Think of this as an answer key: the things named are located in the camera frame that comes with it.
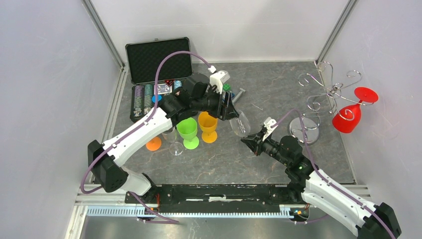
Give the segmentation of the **yellow-orange wine glass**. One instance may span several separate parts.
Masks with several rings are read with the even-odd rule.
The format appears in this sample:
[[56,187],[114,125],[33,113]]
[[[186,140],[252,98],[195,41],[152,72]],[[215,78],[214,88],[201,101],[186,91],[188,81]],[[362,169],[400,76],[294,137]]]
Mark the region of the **yellow-orange wine glass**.
[[212,117],[207,112],[201,112],[198,117],[198,124],[202,130],[202,140],[205,143],[214,143],[217,139],[218,119]]

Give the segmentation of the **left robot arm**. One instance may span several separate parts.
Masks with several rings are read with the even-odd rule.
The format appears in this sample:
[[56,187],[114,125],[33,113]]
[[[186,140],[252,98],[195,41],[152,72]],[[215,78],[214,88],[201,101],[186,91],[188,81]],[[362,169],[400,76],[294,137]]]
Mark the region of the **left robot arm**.
[[224,83],[230,78],[221,70],[209,77],[194,73],[187,77],[181,87],[164,95],[158,107],[121,134],[103,143],[93,140],[88,144],[89,171],[99,181],[99,188],[107,193],[118,189],[130,191],[143,202],[156,198],[156,189],[151,180],[143,174],[129,173],[122,166],[147,142],[159,134],[174,128],[181,121],[207,112],[218,120],[237,118],[231,94],[223,91]]

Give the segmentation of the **green wine glass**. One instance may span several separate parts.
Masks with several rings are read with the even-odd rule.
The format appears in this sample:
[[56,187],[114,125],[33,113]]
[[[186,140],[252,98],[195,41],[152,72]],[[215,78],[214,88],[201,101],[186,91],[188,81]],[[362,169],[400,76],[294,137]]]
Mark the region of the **green wine glass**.
[[193,150],[199,146],[198,124],[194,118],[188,118],[176,125],[177,131],[183,139],[186,149]]

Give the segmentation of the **clear wine glass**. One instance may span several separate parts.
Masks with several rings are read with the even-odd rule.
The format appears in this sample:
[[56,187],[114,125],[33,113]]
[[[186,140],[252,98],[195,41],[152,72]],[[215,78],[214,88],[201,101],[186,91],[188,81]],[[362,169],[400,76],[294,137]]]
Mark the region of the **clear wine glass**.
[[170,143],[169,151],[174,156],[179,156],[183,152],[183,145],[178,141],[178,133],[175,127],[164,131],[163,138]]
[[244,112],[239,111],[239,117],[229,120],[233,132],[239,137],[247,137],[250,134],[251,127],[248,118]]

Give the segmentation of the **red wine glass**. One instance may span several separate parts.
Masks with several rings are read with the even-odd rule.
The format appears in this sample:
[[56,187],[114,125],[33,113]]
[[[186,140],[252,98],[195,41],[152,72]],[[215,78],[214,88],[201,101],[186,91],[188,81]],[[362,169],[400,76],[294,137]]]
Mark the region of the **red wine glass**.
[[341,133],[351,133],[361,120],[361,106],[364,103],[374,104],[378,101],[378,94],[370,88],[357,87],[354,90],[355,96],[359,99],[354,105],[348,105],[337,112],[332,119],[332,125]]

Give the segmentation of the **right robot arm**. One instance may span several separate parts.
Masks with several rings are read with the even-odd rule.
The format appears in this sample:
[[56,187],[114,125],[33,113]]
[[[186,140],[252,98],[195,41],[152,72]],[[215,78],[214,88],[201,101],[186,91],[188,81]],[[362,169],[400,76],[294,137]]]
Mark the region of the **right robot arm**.
[[296,138],[280,141],[262,133],[241,139],[256,156],[265,153],[285,165],[290,178],[287,195],[291,202],[316,206],[337,220],[359,239],[397,239],[402,230],[392,207],[376,205],[335,182],[303,155]]

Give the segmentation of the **orange wine glass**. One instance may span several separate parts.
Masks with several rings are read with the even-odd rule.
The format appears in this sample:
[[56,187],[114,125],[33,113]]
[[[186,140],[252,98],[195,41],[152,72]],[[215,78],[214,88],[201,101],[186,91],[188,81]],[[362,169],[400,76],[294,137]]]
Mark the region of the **orange wine glass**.
[[149,151],[157,151],[162,145],[162,140],[160,137],[154,137],[149,142],[146,143],[145,147]]

